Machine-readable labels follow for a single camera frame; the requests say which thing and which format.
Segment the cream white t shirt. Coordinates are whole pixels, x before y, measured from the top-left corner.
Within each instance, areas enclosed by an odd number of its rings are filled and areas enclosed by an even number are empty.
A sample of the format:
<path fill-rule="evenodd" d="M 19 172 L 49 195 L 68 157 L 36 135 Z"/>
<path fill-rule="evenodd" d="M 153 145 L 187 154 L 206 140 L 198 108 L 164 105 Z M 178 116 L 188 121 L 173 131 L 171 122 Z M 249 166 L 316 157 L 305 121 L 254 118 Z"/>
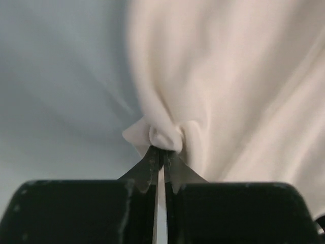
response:
<path fill-rule="evenodd" d="M 143 117 L 124 131 L 206 182 L 281 182 L 324 243 L 324 1 L 129 1 Z"/>

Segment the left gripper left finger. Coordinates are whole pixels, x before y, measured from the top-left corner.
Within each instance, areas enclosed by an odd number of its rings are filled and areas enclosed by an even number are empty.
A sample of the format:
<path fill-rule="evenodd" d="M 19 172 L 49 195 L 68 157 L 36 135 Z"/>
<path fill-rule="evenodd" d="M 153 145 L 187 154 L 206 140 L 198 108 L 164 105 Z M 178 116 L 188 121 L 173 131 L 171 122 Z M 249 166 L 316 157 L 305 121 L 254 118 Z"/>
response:
<path fill-rule="evenodd" d="M 117 180 L 31 180 L 5 212 L 6 243 L 156 243 L 159 149 Z"/>

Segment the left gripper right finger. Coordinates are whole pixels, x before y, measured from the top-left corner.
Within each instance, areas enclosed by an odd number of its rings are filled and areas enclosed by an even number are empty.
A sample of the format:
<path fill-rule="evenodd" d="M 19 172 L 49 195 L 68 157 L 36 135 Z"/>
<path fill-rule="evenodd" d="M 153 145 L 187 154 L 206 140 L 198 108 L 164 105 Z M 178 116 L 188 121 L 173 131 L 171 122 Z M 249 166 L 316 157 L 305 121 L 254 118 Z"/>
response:
<path fill-rule="evenodd" d="M 206 182 L 164 151 L 168 243 L 313 243 L 303 197 L 281 182 Z"/>

